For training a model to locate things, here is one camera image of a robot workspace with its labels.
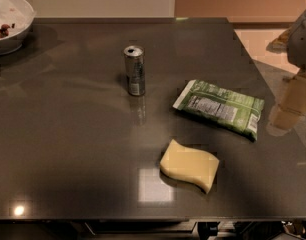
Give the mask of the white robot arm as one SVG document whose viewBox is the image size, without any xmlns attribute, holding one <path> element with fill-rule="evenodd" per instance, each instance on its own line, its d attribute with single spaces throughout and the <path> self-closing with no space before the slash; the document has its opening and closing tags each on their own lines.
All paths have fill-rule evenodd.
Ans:
<svg viewBox="0 0 306 240">
<path fill-rule="evenodd" d="M 306 116 L 306 9 L 290 28 L 286 53 L 288 62 L 299 71 L 276 96 L 266 127 L 273 136 L 283 136 Z"/>
</svg>

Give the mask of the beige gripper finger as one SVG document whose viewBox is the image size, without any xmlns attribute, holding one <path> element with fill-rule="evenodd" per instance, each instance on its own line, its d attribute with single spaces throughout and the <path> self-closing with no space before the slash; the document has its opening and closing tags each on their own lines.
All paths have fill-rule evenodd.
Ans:
<svg viewBox="0 0 306 240">
<path fill-rule="evenodd" d="M 270 135 L 280 137 L 287 134 L 299 119 L 299 114 L 283 110 L 278 104 L 275 104 L 270 111 L 266 130 Z"/>
<path fill-rule="evenodd" d="M 290 78 L 284 78 L 285 90 L 279 107 L 298 115 L 306 114 L 306 71 L 299 71 Z"/>
</svg>

